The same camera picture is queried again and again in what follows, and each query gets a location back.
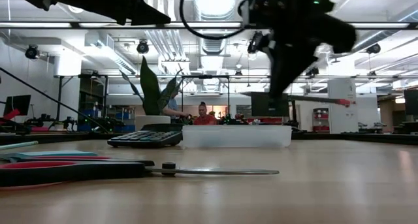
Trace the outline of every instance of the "scissors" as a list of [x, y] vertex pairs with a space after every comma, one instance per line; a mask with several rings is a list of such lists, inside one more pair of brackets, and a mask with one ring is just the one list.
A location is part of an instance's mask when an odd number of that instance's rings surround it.
[[178, 168], [176, 163], [163, 163], [156, 168], [149, 160], [116, 159], [99, 156], [34, 156], [14, 158], [17, 163], [0, 165], [0, 187], [56, 184], [84, 180], [143, 178], [153, 173], [202, 175], [267, 175], [277, 170], [243, 170], [222, 168]]

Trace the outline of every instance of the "scissor blade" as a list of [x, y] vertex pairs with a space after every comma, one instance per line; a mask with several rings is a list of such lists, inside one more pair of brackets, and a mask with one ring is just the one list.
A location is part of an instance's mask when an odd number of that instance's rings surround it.
[[203, 175], [269, 175], [278, 174], [277, 170], [267, 169], [224, 169], [224, 168], [147, 168], [151, 172], [165, 174], [203, 174]]

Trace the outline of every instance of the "person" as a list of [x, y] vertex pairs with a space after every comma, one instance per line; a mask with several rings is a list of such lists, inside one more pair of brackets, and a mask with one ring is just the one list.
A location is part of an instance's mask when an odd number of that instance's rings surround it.
[[208, 109], [206, 103], [201, 102], [199, 105], [199, 117], [193, 122], [194, 125], [215, 125], [217, 123], [216, 118], [207, 114]]
[[181, 112], [178, 110], [176, 99], [174, 99], [178, 94], [178, 90], [174, 90], [171, 93], [169, 103], [164, 107], [163, 114], [165, 116], [170, 116], [171, 120], [174, 121], [176, 118], [180, 116], [188, 117], [189, 114], [185, 112]]

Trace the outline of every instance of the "wooden table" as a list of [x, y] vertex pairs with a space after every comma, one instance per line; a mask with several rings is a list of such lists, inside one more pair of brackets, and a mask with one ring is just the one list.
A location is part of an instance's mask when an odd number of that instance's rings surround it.
[[418, 148], [293, 141], [290, 148], [136, 150], [105, 141], [3, 152], [83, 150], [182, 167], [279, 169], [272, 176], [178, 176], [0, 191], [1, 223], [417, 223]]

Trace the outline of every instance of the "plastic bin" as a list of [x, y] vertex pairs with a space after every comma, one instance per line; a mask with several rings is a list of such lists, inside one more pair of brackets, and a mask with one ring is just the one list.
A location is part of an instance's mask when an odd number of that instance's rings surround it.
[[283, 125], [185, 125], [182, 146], [186, 148], [287, 147], [292, 128]]

